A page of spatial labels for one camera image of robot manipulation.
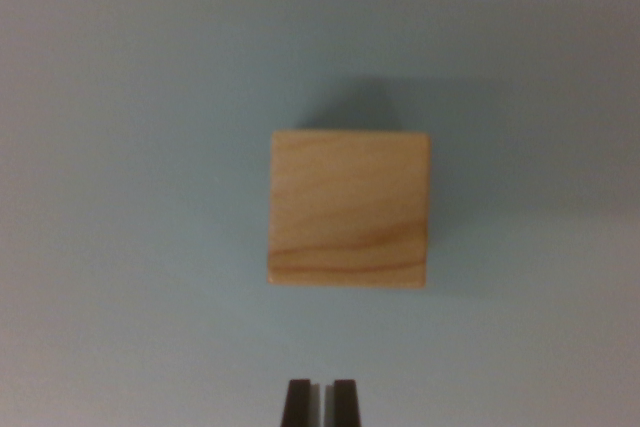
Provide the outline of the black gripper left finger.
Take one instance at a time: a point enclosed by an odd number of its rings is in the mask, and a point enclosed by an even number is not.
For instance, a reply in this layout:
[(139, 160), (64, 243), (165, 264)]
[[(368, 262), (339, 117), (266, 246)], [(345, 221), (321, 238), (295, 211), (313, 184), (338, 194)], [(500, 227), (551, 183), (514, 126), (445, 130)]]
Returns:
[(289, 381), (281, 427), (320, 426), (320, 386), (310, 379)]

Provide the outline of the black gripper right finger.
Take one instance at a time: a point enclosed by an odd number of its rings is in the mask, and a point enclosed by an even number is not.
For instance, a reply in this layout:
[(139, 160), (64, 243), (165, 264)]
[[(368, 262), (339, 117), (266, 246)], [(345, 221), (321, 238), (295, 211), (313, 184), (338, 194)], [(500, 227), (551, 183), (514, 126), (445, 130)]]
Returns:
[(362, 426), (357, 383), (354, 379), (338, 379), (325, 387), (324, 426)]

